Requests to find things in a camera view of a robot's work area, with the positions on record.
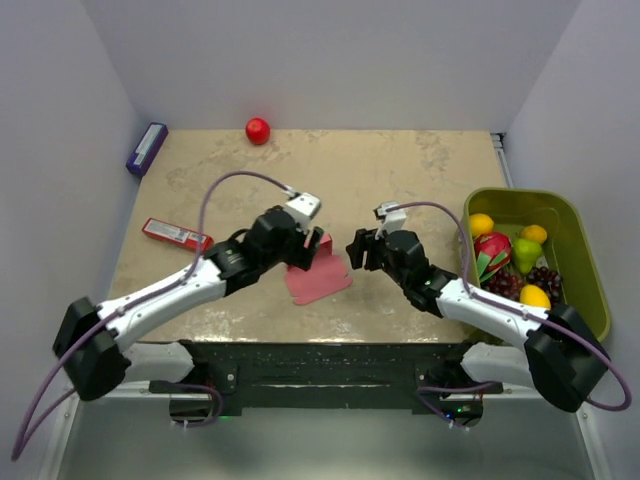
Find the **pink paper box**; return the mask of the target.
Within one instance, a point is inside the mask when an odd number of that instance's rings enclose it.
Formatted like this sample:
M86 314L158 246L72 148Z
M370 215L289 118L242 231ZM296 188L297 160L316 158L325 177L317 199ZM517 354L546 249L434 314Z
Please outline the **pink paper box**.
M333 252L333 238L324 234L309 270L288 266L285 285L297 306L304 306L352 285L343 259Z

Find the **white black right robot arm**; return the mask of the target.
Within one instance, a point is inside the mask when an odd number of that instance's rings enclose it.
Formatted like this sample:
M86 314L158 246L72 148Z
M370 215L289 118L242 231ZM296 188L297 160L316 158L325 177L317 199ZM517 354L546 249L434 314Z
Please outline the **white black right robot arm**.
M536 390L573 413L607 371L608 356L580 314L564 304L531 307L484 292L429 263L415 233L359 229L346 248L353 269L381 270L421 312L457 320L499 339L467 345L436 376L436 389L469 392L487 383Z

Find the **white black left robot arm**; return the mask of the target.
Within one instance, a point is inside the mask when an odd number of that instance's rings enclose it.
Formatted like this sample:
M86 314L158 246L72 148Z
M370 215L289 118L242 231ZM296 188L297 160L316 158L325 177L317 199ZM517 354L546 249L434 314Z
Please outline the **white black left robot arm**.
M311 221L319 200L302 195L256 218L242 239L218 242L183 270L128 296L94 305L72 302L53 343L76 393L97 400L130 380L129 350L159 326L258 282L283 263L310 268L324 234Z

